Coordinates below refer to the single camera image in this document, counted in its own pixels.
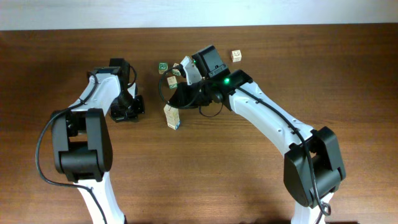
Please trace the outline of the red-sided number 5 block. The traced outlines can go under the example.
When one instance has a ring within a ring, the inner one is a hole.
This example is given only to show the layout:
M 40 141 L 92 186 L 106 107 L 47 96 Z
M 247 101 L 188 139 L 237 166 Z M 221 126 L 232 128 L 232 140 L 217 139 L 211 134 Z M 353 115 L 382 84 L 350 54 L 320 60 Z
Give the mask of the red-sided number 5 block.
M 170 105 L 165 105 L 164 113 L 166 116 L 179 116 L 178 109 L 171 107 Z

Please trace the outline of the green-sided horse block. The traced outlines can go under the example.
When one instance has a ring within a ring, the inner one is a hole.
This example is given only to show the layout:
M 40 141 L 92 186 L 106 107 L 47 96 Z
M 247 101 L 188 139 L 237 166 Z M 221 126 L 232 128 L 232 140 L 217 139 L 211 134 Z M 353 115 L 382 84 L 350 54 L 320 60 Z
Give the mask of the green-sided horse block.
M 175 76 L 167 77 L 167 83 L 171 90 L 178 87 L 178 82 Z

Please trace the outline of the blue-sided leaf block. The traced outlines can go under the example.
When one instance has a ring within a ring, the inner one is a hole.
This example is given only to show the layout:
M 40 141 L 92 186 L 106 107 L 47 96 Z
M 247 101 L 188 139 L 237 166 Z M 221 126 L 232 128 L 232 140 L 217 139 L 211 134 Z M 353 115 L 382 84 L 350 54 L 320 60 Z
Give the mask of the blue-sided leaf block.
M 177 130 L 180 126 L 180 120 L 179 119 L 168 119 L 167 126 L 172 128 L 173 130 Z

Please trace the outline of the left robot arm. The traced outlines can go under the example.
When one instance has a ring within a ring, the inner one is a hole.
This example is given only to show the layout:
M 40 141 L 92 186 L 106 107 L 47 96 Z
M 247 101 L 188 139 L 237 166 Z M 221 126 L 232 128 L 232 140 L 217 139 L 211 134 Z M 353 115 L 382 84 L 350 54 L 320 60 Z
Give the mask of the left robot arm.
M 51 117 L 55 168 L 81 193 L 93 223 L 127 222 L 111 185 L 113 147 L 105 117 L 135 121 L 145 112 L 144 99 L 129 79 L 135 73 L 125 59 L 112 58 L 107 67 L 89 71 L 76 102 Z

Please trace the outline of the green R block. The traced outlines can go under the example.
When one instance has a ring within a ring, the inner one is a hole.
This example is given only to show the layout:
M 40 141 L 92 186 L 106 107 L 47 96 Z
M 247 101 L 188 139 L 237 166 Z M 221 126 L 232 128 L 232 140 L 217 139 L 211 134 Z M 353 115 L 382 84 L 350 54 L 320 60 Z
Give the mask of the green R block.
M 163 74 L 165 71 L 169 69 L 167 62 L 160 62 L 158 66 L 158 71 L 160 74 Z

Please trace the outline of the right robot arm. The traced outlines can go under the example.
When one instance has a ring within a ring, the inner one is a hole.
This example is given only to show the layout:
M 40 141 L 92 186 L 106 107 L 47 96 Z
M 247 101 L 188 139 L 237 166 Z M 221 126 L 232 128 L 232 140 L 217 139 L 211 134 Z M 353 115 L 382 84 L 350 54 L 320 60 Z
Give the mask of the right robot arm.
M 173 67 L 186 80 L 165 103 L 180 110 L 221 103 L 253 124 L 284 158 L 284 185 L 295 200 L 292 223 L 324 223 L 346 178 L 336 134 L 307 125 L 274 103 L 243 70 L 230 71 L 209 45 Z

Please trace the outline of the number 8 wooden block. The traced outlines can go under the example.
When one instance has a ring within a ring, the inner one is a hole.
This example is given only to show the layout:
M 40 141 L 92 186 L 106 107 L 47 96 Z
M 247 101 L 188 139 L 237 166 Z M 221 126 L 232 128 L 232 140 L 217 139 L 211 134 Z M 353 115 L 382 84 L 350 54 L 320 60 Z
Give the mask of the number 8 wooden block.
M 176 108 L 165 108 L 165 117 L 168 123 L 178 123 L 180 121 L 179 112 Z

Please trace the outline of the green animal picture block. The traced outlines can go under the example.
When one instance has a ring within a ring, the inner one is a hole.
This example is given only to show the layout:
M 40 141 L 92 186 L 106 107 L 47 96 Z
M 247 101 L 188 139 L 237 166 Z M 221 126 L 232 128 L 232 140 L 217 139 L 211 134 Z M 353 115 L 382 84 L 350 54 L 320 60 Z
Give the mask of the green animal picture block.
M 181 76 L 180 64 L 175 63 L 173 65 L 172 74 L 175 76 Z

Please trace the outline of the far red-sided block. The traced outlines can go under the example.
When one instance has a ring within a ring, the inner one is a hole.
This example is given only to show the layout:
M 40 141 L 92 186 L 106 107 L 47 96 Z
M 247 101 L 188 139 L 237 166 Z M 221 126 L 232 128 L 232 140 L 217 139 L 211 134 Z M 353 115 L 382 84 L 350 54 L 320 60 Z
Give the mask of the far red-sided block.
M 242 59 L 242 54 L 240 50 L 233 50 L 231 52 L 232 62 L 240 62 Z

